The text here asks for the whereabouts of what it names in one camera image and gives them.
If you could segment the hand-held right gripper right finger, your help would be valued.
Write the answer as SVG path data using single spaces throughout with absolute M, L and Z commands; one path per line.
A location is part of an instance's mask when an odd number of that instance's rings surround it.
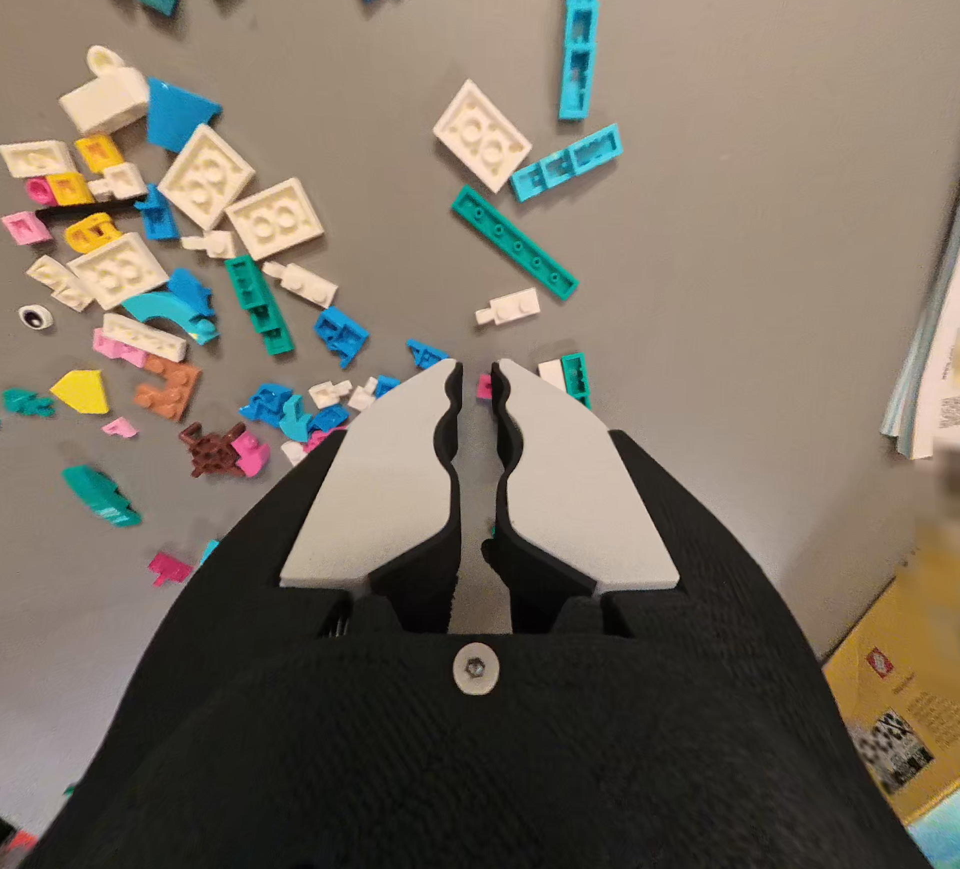
M 675 590 L 678 568 L 606 424 L 511 359 L 490 379 L 502 474 L 483 554 L 513 631 L 548 632 L 572 599 Z

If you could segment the pile of lego pieces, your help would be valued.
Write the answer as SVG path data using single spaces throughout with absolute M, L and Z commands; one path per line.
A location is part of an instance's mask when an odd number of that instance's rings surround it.
M 187 202 L 201 216 L 222 213 L 245 169 L 239 200 L 298 179 L 324 232 L 267 260 L 333 281 L 335 305 L 369 332 L 340 371 L 313 330 L 320 308 L 266 277 L 294 342 L 270 355 L 222 259 L 147 239 L 126 204 L 111 217 L 117 232 L 141 239 L 168 275 L 184 267 L 212 291 L 219 335 L 205 344 L 166 317 L 148 322 L 183 339 L 200 370 L 185 417 L 163 419 L 134 400 L 138 383 L 160 393 L 163 378 L 92 349 L 101 304 L 76 313 L 25 274 L 42 255 L 64 266 L 79 256 L 64 233 L 81 215 L 54 225 L 53 240 L 22 247 L 2 228 L 2 389 L 47 395 L 68 371 L 99 370 L 110 405 L 105 415 L 61 402 L 50 419 L 4 415 L 2 610 L 83 594 L 144 599 L 157 552 L 195 562 L 290 465 L 282 432 L 253 422 L 273 447 L 257 477 L 193 479 L 177 435 L 194 421 L 226 431 L 260 383 L 290 386 L 312 413 L 313 383 L 413 375 L 410 337 L 462 359 L 472 383 L 494 357 L 580 350 L 601 383 L 601 412 L 613 404 L 620 415 L 611 385 L 636 315 L 636 153 L 530 204 L 517 204 L 509 184 L 495 195 L 580 284 L 567 301 L 537 286 L 536 320 L 477 333 L 475 310 L 536 282 L 450 211 L 465 183 L 489 192 L 432 128 L 472 78 L 531 143 L 532 162 L 610 122 L 628 135 L 635 1 L 178 0 L 166 18 L 138 0 L 2 0 L 2 143 L 62 141 L 89 174 L 59 98 L 95 77 L 86 64 L 94 45 L 221 104 L 208 127 L 246 166 L 203 135 L 178 181 Z

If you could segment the lego instruction booklet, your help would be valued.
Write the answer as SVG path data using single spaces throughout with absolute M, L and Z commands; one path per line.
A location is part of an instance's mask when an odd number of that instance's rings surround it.
M 959 444 L 959 207 L 946 235 L 880 433 L 898 455 L 927 459 Z

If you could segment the yellow lego box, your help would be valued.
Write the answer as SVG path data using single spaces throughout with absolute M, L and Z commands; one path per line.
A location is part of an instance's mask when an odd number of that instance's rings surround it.
M 916 548 L 823 667 L 850 738 L 899 820 L 958 789 L 958 526 L 917 529 Z

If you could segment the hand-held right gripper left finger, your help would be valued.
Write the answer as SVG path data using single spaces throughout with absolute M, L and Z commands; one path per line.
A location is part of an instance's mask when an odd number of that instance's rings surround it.
M 354 419 L 282 566 L 283 589 L 378 596 L 408 632 L 449 631 L 462 395 L 462 364 L 441 359 Z

